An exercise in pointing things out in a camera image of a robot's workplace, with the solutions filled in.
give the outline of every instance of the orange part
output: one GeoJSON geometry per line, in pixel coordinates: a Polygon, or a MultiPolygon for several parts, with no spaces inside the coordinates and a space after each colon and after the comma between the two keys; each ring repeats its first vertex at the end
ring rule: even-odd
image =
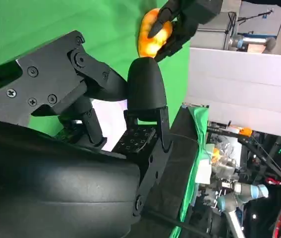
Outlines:
{"type": "Polygon", "coordinates": [[[220,155],[220,151],[218,148],[214,148],[213,150],[213,156],[212,156],[212,163],[216,163],[218,160],[220,160],[221,155],[220,155]]]}
{"type": "Polygon", "coordinates": [[[250,129],[249,127],[242,128],[242,129],[239,131],[239,134],[241,134],[241,135],[246,135],[246,136],[248,136],[248,137],[250,137],[252,133],[253,133],[253,130],[250,129]]]}
{"type": "Polygon", "coordinates": [[[138,37],[138,54],[140,57],[155,57],[158,50],[172,34],[172,23],[166,22],[153,38],[148,38],[149,31],[157,19],[159,8],[152,9],[142,19],[138,37]]]}

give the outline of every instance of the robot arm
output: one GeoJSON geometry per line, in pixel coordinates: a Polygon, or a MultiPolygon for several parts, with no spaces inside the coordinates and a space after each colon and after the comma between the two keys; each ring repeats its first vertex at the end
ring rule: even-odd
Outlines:
{"type": "Polygon", "coordinates": [[[223,0],[168,0],[160,9],[156,22],[148,34],[154,37],[167,21],[173,22],[173,31],[167,43],[158,51],[155,60],[163,60],[178,52],[194,36],[199,24],[206,24],[221,11],[223,0]]]}
{"type": "Polygon", "coordinates": [[[0,237],[124,237],[164,172],[172,141],[158,64],[136,59],[126,82],[83,42],[73,31],[0,65],[0,237]],[[100,150],[90,97],[128,101],[112,152],[100,150]],[[67,133],[31,130],[30,115],[58,115],[67,133]]]}

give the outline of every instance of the screw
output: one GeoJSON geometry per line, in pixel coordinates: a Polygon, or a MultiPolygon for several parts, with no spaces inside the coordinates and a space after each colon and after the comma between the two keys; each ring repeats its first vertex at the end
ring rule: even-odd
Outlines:
{"type": "Polygon", "coordinates": [[[37,99],[35,98],[29,98],[28,99],[28,104],[32,107],[34,107],[37,104],[37,99]]]}
{"type": "Polygon", "coordinates": [[[84,41],[80,36],[75,37],[75,42],[78,46],[80,46],[84,41]]]}
{"type": "Polygon", "coordinates": [[[28,71],[28,74],[29,74],[30,77],[37,77],[38,76],[38,70],[34,66],[29,67],[27,71],[28,71]]]}
{"type": "Polygon", "coordinates": [[[14,89],[12,88],[9,88],[7,91],[6,91],[6,95],[10,98],[14,98],[16,97],[17,93],[14,89]]]}
{"type": "Polygon", "coordinates": [[[136,206],[135,206],[136,211],[139,211],[143,206],[144,206],[143,197],[139,195],[136,198],[136,206]]]}
{"type": "Polygon", "coordinates": [[[103,79],[104,80],[107,80],[107,77],[109,76],[109,73],[107,72],[103,72],[103,79]]]}
{"type": "Polygon", "coordinates": [[[48,96],[48,102],[49,102],[50,104],[56,104],[56,102],[57,102],[57,97],[56,97],[56,95],[50,94],[50,95],[48,96]]]}

